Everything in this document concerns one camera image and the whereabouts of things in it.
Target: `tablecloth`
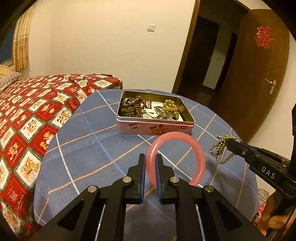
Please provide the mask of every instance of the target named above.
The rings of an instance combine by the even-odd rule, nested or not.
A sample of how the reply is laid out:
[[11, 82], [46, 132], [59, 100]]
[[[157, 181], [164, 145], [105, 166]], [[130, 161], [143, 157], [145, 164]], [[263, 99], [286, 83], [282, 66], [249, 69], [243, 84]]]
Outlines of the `tablecloth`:
[[[176, 96], [154, 90], [138, 91]], [[52, 139], [42, 161], [34, 196], [35, 219], [40, 225], [45, 225], [88, 186], [108, 186], [126, 176], [128, 168], [137, 164], [139, 154], [146, 154], [157, 138], [116, 132], [115, 113], [121, 93], [122, 90], [94, 92]], [[219, 165], [209, 153], [210, 146], [217, 142], [217, 135], [237, 134], [209, 108], [180, 98], [195, 118], [192, 137], [205, 154], [206, 171], [200, 186], [213, 185], [251, 219], [258, 208], [255, 174], [239, 156]], [[186, 143], [168, 141], [159, 153], [165, 165], [175, 166], [176, 176], [188, 182], [194, 176], [196, 156]], [[223, 158], [229, 154], [226, 150]], [[124, 240], [174, 240], [174, 205], [160, 205], [156, 189], [147, 176], [145, 180], [144, 203], [127, 206]]]

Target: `metallic bead necklace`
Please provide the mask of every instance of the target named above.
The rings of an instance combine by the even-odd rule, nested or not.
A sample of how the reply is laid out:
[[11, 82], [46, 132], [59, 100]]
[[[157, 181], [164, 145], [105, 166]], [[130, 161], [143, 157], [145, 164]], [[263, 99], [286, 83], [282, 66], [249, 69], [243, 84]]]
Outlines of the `metallic bead necklace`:
[[216, 158], [216, 161], [219, 164], [224, 164], [226, 163], [231, 157], [236, 156], [236, 154], [231, 153], [228, 157], [226, 157], [226, 159], [224, 161], [220, 161], [218, 156], [222, 155], [224, 152], [224, 149], [226, 148], [226, 144], [229, 140], [235, 140], [239, 142], [239, 139], [234, 136], [233, 134], [226, 134], [225, 136], [217, 136], [218, 138], [218, 142], [214, 145], [211, 146], [210, 148], [210, 153], [213, 157]]

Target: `silver bolt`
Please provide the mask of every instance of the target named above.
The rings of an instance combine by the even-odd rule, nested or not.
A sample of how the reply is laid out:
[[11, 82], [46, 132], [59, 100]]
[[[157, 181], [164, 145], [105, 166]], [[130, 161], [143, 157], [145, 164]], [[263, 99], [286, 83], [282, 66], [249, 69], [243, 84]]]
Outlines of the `silver bolt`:
[[89, 186], [89, 187], [87, 188], [87, 190], [88, 190], [89, 192], [95, 192], [95, 191], [96, 191], [96, 186]]
[[214, 189], [214, 187], [211, 186], [211, 185], [206, 185], [206, 186], [205, 186], [205, 190], [206, 190], [207, 192], [213, 192], [215, 189]]
[[131, 182], [132, 178], [131, 177], [124, 177], [122, 180], [125, 183], [129, 183], [129, 182]]
[[179, 179], [178, 177], [171, 177], [171, 178], [170, 178], [170, 181], [171, 181], [172, 183], [177, 183], [178, 181], [180, 181], [180, 179]]

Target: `hand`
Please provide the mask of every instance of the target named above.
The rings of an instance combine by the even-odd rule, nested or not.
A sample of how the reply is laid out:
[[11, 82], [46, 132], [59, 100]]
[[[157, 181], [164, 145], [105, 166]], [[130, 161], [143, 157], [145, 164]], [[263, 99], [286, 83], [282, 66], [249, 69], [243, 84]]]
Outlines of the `hand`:
[[[285, 223], [287, 222], [287, 220], [291, 214], [292, 210], [290, 210], [288, 213], [286, 213], [284, 215], [270, 217], [271, 212], [274, 210], [274, 208], [276, 207], [276, 204], [279, 201], [280, 201], [280, 195], [276, 192], [271, 194], [271, 196], [266, 201], [264, 211], [262, 213], [259, 223], [257, 224], [257, 228], [264, 236], [266, 235], [267, 230], [269, 228], [283, 229], [285, 226]], [[296, 217], [296, 211], [291, 216], [288, 224], [285, 227], [285, 230], [281, 234], [281, 237], [283, 237], [285, 235], [285, 233], [287, 232], [287, 230], [289, 229], [289, 227], [293, 223], [295, 217]]]

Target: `pink tin box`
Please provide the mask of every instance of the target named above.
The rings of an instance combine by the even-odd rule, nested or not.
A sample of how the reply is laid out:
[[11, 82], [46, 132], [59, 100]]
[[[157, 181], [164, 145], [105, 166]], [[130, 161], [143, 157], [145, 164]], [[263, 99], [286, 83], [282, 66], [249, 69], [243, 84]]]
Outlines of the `pink tin box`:
[[[122, 116], [120, 106], [123, 99], [140, 95], [143, 100], [164, 103], [165, 100], [171, 99], [179, 108], [182, 121], [162, 120], [162, 119], [145, 119], [138, 117]], [[154, 94], [138, 91], [123, 91], [118, 105], [117, 114], [117, 132], [122, 134], [138, 134], [138, 135], [162, 135], [170, 131], [180, 131], [191, 134], [195, 120], [191, 113], [179, 97], [168, 96], [162, 94]]]

